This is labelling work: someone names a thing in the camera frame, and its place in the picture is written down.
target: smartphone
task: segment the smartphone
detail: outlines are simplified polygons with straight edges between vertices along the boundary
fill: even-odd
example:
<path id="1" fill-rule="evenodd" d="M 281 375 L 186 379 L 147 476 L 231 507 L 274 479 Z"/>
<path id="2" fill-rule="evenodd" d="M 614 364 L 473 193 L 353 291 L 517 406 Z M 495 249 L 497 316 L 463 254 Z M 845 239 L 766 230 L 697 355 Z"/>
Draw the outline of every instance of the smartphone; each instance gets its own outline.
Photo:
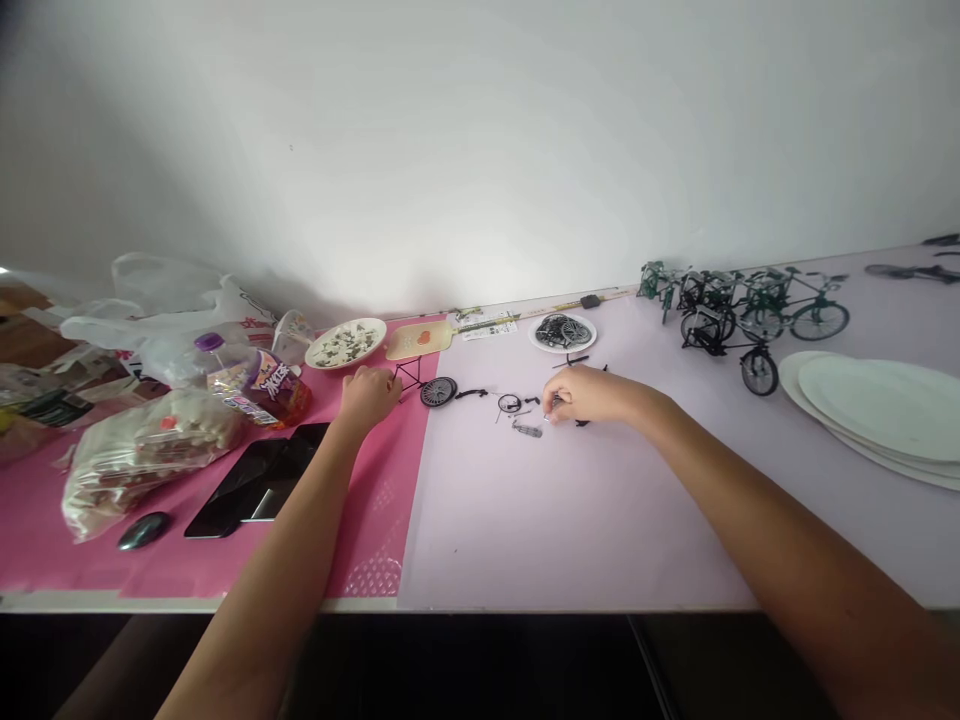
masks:
<path id="1" fill-rule="evenodd" d="M 221 538 L 236 530 L 240 521 L 253 512 L 259 501 L 259 480 L 274 465 L 286 444 L 282 438 L 250 443 L 183 536 Z"/>
<path id="2" fill-rule="evenodd" d="M 243 522 L 266 522 L 277 517 L 320 447 L 329 426 L 330 423 L 313 423 L 296 429 L 276 461 L 257 482 L 257 499 Z"/>

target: hand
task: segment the hand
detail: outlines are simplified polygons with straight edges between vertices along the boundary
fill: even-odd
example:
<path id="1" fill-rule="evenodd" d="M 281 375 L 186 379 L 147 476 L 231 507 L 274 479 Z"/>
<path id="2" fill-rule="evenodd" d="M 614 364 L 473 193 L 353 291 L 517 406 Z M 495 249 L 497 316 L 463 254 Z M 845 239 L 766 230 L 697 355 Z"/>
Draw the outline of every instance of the hand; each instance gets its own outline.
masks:
<path id="1" fill-rule="evenodd" d="M 563 402 L 554 404 L 554 396 Z M 577 365 L 561 370 L 543 389 L 543 410 L 556 425 L 564 420 L 620 421 L 638 430 L 645 411 L 672 402 L 648 385 Z"/>
<path id="2" fill-rule="evenodd" d="M 337 419 L 366 435 L 383 420 L 400 401 L 403 383 L 382 368 L 361 365 L 357 372 L 343 379 L 343 397 Z"/>

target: plastic bottle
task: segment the plastic bottle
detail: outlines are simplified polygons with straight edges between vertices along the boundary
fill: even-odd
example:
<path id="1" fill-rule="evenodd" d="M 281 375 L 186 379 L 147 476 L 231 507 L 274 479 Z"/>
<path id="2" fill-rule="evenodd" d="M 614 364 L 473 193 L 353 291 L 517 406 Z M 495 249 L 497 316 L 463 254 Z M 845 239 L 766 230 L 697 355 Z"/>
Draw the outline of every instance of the plastic bottle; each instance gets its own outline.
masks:
<path id="1" fill-rule="evenodd" d="M 248 420 L 273 430 L 297 425 L 310 407 L 310 388 L 273 353 L 226 345 L 217 333 L 194 341 L 207 353 L 207 390 Z"/>

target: black mouse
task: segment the black mouse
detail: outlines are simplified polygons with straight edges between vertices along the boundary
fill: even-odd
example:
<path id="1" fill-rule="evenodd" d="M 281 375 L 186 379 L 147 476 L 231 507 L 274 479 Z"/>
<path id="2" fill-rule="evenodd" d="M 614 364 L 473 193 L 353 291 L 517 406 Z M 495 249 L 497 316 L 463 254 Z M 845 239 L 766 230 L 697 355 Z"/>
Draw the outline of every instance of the black mouse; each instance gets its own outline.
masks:
<path id="1" fill-rule="evenodd" d="M 144 515 L 127 528 L 127 531 L 120 538 L 120 542 L 117 543 L 117 547 L 121 550 L 142 548 L 163 535 L 169 525 L 170 516 L 166 513 L 155 512 Z"/>

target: white wall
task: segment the white wall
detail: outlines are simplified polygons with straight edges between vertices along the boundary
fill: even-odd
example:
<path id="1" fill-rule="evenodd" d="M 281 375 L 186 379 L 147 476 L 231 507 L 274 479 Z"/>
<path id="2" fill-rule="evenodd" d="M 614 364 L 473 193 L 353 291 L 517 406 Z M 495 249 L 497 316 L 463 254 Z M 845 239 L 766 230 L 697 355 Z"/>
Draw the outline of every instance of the white wall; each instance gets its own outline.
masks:
<path id="1" fill-rule="evenodd" d="M 324 320 L 960 225 L 952 0 L 31 3 L 0 76 L 0 265 L 128 250 Z"/>

